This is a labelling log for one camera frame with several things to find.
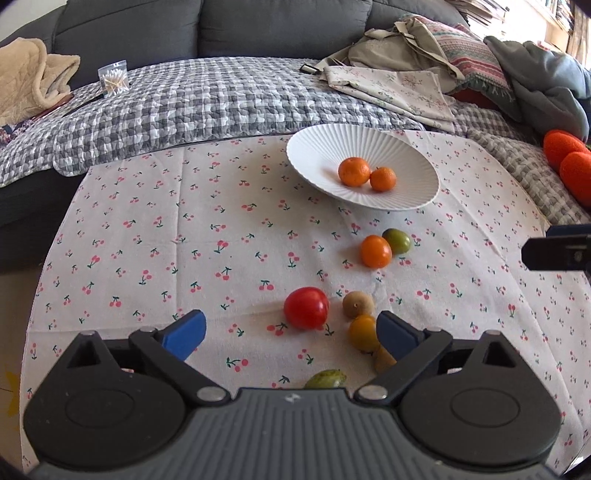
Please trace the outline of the stack of books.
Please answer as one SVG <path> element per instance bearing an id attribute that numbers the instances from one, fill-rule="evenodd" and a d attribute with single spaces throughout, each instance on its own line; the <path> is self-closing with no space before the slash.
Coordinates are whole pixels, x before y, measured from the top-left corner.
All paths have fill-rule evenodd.
<path id="1" fill-rule="evenodd" d="M 472 25 L 479 23 L 490 25 L 495 22 L 503 22 L 509 8 L 494 0 L 447 0 L 447 3 L 456 8 Z"/>

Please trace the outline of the grey woven blanket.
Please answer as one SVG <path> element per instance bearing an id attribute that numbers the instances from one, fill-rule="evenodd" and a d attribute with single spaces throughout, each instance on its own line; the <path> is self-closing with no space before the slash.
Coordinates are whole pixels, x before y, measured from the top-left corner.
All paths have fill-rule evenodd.
<path id="1" fill-rule="evenodd" d="M 529 129 L 502 113 L 449 99 L 456 133 L 475 141 L 514 177 L 553 225 L 588 224 L 590 213 L 569 193 Z"/>

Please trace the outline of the white ribbed plate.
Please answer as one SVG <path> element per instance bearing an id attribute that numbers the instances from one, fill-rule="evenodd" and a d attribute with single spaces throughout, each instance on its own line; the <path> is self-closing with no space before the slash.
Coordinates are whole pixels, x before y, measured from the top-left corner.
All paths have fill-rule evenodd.
<path id="1" fill-rule="evenodd" d="M 325 124 L 287 142 L 287 159 L 318 190 L 378 210 L 411 210 L 435 199 L 440 180 L 419 150 L 368 127 Z"/>

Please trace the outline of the green tomato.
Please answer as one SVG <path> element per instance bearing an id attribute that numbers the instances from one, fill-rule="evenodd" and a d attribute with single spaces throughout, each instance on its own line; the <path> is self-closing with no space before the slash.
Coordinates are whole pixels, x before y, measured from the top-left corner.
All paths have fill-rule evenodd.
<path id="1" fill-rule="evenodd" d="M 399 229 L 389 228 L 383 232 L 382 237 L 389 243 L 394 256 L 407 253 L 413 246 L 411 237 Z"/>
<path id="2" fill-rule="evenodd" d="M 346 374 L 339 369 L 322 370 L 311 376 L 304 384 L 304 389 L 335 389 L 346 384 Z"/>

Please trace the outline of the grey checkered quilt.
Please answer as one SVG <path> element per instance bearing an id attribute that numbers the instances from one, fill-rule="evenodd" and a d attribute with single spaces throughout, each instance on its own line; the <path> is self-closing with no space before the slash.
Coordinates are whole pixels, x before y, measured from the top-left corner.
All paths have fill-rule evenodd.
<path id="1" fill-rule="evenodd" d="M 180 145 L 290 134 L 317 124 L 423 127 L 332 90 L 300 68 L 299 59 L 200 58 L 132 70 L 129 90 L 111 98 L 98 83 L 88 84 L 2 147 L 1 184 L 49 169 L 76 176 Z"/>

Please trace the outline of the mandarin orange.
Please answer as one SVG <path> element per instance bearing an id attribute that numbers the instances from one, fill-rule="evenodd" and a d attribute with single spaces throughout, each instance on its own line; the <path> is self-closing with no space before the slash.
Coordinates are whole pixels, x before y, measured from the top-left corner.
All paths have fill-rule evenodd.
<path id="1" fill-rule="evenodd" d="M 389 167 L 379 167 L 370 174 L 370 187 L 379 193 L 393 190 L 397 181 L 397 174 Z"/>
<path id="2" fill-rule="evenodd" d="M 339 179 L 348 187 L 358 188 L 365 185 L 370 180 L 371 173 L 369 163 L 361 157 L 349 157 L 339 164 Z"/>

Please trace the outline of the brown kiwi fruit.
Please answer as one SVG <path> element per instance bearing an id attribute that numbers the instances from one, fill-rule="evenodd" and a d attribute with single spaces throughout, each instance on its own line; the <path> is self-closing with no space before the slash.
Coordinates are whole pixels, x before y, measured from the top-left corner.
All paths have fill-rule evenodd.
<path id="1" fill-rule="evenodd" d="M 351 320 L 361 315 L 373 316 L 375 312 L 374 299 L 363 291 L 351 291 L 342 298 L 342 312 L 346 318 Z"/>
<path id="2" fill-rule="evenodd" d="M 397 360 L 388 352 L 388 350 L 381 346 L 372 354 L 373 366 L 377 374 L 384 373 L 391 367 L 397 364 Z"/>

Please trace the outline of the bag of cotton swabs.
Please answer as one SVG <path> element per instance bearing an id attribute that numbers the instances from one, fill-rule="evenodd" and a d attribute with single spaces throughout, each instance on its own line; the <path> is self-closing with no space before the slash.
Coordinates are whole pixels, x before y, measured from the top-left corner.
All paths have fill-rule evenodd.
<path id="1" fill-rule="evenodd" d="M 103 97 L 110 98 L 129 90 L 127 62 L 120 60 L 97 70 Z"/>

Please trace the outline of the orange tomato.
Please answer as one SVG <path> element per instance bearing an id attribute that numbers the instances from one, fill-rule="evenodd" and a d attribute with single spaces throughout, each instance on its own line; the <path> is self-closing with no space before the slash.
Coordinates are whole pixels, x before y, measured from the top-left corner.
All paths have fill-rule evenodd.
<path id="1" fill-rule="evenodd" d="M 386 239 L 378 235 L 370 235 L 360 245 L 360 256 L 363 264 L 372 269 L 388 266 L 393 252 Z"/>

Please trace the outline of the grey sweatshirt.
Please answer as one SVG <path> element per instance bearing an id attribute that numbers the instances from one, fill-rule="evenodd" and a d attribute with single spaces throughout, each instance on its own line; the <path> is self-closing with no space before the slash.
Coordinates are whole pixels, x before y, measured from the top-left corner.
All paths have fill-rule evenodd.
<path id="1" fill-rule="evenodd" d="M 563 130 L 585 142 L 590 134 L 590 70 L 568 54 L 531 41 L 501 41 L 489 47 L 511 81 L 523 121 L 539 135 Z"/>

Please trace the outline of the dark yellow tomato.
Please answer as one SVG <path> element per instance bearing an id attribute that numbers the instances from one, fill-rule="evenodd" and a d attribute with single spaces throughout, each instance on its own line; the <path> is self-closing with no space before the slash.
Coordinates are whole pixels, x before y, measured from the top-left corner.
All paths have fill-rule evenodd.
<path id="1" fill-rule="evenodd" d="M 359 315 L 349 324 L 348 340 L 356 350 L 373 353 L 380 349 L 378 339 L 377 322 L 372 315 Z"/>

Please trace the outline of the dark grey sofa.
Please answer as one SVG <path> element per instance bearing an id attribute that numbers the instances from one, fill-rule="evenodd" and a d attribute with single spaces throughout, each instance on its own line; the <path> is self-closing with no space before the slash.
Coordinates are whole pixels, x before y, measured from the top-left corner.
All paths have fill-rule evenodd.
<path id="1" fill-rule="evenodd" d="M 72 88 L 97 81 L 99 68 L 124 60 L 129 69 L 200 57 L 322 59 L 389 29 L 407 15 L 452 27 L 466 22 L 446 1 L 81 0 L 2 38 L 38 38 L 48 52 L 77 55 Z"/>

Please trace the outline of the orange plush toy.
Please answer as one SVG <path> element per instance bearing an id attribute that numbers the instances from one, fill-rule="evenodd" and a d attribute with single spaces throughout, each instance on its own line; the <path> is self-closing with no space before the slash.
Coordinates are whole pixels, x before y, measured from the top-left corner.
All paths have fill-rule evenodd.
<path id="1" fill-rule="evenodd" d="M 591 160 L 589 148 L 563 130 L 551 130 L 543 139 L 543 152 L 550 167 L 579 204 L 589 210 L 591 203 Z"/>

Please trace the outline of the red tomato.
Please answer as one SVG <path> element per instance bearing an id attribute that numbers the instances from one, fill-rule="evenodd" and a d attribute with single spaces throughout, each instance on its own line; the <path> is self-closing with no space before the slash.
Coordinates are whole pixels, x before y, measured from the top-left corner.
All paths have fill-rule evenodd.
<path id="1" fill-rule="evenodd" d="M 318 288 L 298 288 L 284 300 L 283 314 L 287 322 L 295 328 L 322 329 L 329 316 L 329 299 Z"/>

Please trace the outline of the beige fleece blanket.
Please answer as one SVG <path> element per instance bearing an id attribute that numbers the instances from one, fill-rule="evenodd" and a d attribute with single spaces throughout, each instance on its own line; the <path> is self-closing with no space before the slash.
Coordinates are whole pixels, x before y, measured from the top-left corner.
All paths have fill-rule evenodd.
<path id="1" fill-rule="evenodd" d="M 17 38 L 1 48 L 1 125 L 49 110 L 71 93 L 78 55 L 51 54 L 38 38 Z"/>

